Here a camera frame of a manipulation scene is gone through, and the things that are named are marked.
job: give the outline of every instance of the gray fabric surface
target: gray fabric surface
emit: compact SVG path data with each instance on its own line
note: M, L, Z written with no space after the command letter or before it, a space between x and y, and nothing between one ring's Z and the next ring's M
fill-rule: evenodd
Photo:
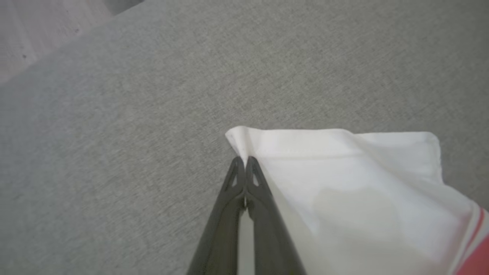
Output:
M256 128L431 131L489 207L484 0L147 1L0 91L0 274L182 274Z

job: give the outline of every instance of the white cloth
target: white cloth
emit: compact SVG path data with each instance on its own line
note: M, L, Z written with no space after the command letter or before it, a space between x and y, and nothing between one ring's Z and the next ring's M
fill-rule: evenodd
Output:
M309 275L453 274L479 207L442 180L432 133L226 133L260 163Z

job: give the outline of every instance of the gray carpet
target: gray carpet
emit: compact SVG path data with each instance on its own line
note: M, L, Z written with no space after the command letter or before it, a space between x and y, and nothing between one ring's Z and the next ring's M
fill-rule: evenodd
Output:
M431 131L489 207L485 0L146 1L0 91L0 274L182 274L224 133Z

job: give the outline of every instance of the red stripe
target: red stripe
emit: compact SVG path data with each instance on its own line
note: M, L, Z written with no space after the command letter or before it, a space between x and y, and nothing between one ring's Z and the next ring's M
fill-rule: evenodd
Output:
M465 252L467 252L479 233L482 223L484 222L484 216L484 210L480 207L479 221L477 222L477 226L465 248ZM489 261L487 261L487 259L489 259L489 235L484 238L474 252L465 260L465 262L463 262L457 275L489 275Z
M457 275L488 275L489 274L489 235L477 246L465 260Z

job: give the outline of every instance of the white towel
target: white towel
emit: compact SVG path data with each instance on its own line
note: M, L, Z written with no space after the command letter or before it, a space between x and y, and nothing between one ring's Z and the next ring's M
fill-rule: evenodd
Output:
M432 133L239 126L226 137L259 161L309 275L466 275L489 244L487 212L443 183Z

